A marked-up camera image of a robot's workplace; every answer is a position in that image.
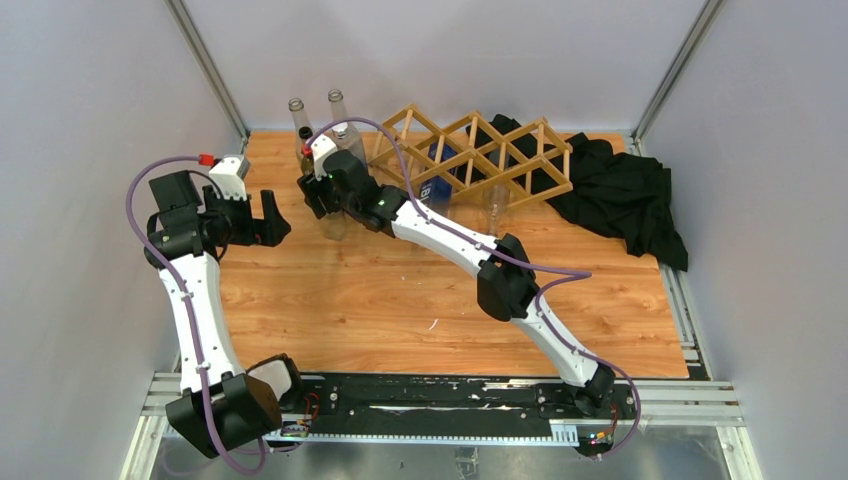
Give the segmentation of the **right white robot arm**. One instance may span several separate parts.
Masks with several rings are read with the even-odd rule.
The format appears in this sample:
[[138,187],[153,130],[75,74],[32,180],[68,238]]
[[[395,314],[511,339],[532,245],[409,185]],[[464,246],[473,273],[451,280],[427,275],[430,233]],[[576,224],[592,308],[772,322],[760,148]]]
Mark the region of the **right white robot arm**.
[[422,206],[401,188],[378,183],[348,150],[309,149],[310,173],[298,185],[317,218],[344,213],[366,229],[424,247],[468,273],[476,298],[489,317],[517,326],[571,386],[571,403],[584,417],[596,417],[611,403],[613,369],[568,330],[536,282],[520,240],[465,228]]

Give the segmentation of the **dark green wine bottle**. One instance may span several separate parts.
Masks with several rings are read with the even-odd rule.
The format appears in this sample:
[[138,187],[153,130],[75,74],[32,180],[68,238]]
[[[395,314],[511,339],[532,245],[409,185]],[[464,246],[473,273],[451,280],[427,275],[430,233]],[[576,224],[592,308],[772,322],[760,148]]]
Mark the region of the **dark green wine bottle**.
[[313,137],[313,129],[309,126],[300,127],[298,129],[299,150],[297,151],[299,166],[303,175],[308,175],[314,171],[314,158],[311,148],[307,145],[308,141]]

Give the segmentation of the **blue square glass bottle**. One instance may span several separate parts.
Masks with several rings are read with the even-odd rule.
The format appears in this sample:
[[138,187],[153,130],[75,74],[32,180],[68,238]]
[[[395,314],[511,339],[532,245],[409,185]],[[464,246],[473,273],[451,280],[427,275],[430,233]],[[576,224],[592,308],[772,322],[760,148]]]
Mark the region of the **blue square glass bottle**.
[[[438,142],[434,142],[428,147],[428,157],[431,160],[436,159],[438,153]],[[449,145],[445,145],[442,149],[441,159],[449,160],[457,154]],[[416,161],[416,173],[423,172],[424,166]],[[429,209],[447,217],[449,215],[451,197],[453,193],[452,185],[440,176],[435,176],[423,181],[416,187],[417,198]]]

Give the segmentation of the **clear square glass bottle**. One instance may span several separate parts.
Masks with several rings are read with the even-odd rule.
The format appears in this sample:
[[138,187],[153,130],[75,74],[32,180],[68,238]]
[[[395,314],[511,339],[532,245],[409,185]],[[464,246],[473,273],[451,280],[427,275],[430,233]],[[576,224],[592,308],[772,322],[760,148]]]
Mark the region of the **clear square glass bottle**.
[[346,214],[344,210],[327,213],[320,225],[323,236],[328,240],[342,241],[347,234]]

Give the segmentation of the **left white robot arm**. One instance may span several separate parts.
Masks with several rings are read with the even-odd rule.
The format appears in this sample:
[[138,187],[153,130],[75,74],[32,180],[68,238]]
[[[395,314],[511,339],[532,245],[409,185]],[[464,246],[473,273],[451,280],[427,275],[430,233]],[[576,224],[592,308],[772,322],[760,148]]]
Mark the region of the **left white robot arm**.
[[248,198],[227,198],[210,183],[196,188],[192,171],[150,180],[157,205],[146,225],[145,256],[172,305],[181,349],[179,397],[165,407],[171,427],[201,454],[224,452],[282,427],[298,411],[306,386],[285,354],[244,368],[229,337],[220,295],[220,259],[230,245],[279,245],[291,231],[270,190],[263,215]]

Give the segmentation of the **clear wine bottle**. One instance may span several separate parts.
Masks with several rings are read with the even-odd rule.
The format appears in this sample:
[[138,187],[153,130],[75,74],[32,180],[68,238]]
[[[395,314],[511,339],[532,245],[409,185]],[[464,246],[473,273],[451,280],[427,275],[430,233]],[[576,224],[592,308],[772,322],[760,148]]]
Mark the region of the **clear wine bottle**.
[[288,109],[292,115],[294,129],[296,134],[295,155],[298,159],[297,151],[299,150],[298,129],[300,127],[309,126],[312,128],[308,114],[305,109],[305,104],[301,98],[293,97],[288,101]]
[[344,122],[348,118],[348,109],[344,102],[344,95],[340,89],[331,89],[327,94],[330,103],[332,120],[338,125],[349,126],[349,122]]

